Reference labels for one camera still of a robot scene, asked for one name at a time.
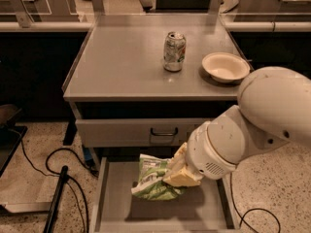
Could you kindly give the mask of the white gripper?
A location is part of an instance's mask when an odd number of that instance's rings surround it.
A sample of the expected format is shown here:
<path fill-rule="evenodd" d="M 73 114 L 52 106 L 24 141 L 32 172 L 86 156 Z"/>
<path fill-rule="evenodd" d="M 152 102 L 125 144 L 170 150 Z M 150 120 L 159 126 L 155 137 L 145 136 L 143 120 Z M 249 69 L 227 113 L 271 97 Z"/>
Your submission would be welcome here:
<path fill-rule="evenodd" d="M 169 171 L 163 177 L 165 183 L 174 187 L 198 186 L 203 177 L 219 180 L 236 169 L 235 164 L 224 160 L 212 146 L 208 136 L 209 124 L 206 121 L 197 127 L 175 152 L 168 162 Z"/>

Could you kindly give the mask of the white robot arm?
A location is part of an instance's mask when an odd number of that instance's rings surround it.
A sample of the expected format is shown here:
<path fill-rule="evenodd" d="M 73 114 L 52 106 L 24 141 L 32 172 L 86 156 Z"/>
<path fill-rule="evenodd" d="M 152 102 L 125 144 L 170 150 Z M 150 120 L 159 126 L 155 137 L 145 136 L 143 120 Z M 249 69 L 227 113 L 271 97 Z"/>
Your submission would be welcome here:
<path fill-rule="evenodd" d="M 218 180 L 242 160 L 288 142 L 311 146 L 311 80 L 282 67 L 257 69 L 240 84 L 236 105 L 192 131 L 163 180 L 172 186 Z"/>

